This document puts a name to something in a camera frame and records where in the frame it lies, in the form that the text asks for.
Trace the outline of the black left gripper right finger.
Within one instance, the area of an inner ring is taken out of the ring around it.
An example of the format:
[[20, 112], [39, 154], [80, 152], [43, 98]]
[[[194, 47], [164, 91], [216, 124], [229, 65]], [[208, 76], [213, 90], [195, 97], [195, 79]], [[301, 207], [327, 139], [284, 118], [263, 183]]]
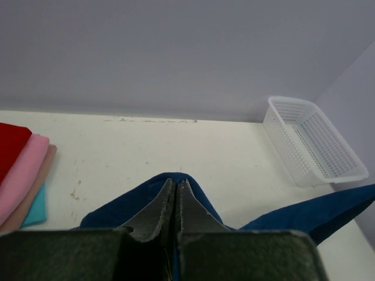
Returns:
[[176, 219], [182, 233], [223, 233], [230, 230], [197, 200], [188, 179], [178, 185]]

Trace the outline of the dark blue t shirt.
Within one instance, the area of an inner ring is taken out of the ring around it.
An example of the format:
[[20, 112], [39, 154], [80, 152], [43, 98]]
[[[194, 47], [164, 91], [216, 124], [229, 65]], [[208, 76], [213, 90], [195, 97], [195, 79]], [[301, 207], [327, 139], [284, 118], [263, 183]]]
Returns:
[[[168, 232], [142, 243], [120, 228], [175, 184]], [[176, 219], [178, 185], [188, 179], [197, 200], [230, 231], [182, 233]], [[225, 225], [188, 174], [162, 173], [87, 214], [78, 226], [94, 247], [112, 248], [114, 280], [326, 280], [316, 247], [374, 201], [374, 186], [316, 197], [266, 213], [239, 229]]]

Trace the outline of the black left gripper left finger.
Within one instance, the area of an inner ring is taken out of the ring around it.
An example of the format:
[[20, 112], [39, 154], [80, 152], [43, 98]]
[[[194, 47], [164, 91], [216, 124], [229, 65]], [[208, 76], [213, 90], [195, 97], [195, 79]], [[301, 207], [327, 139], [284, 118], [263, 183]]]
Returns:
[[167, 179], [156, 197], [128, 221], [120, 225], [138, 242], [146, 243], [168, 232], [169, 222], [175, 206], [175, 187]]

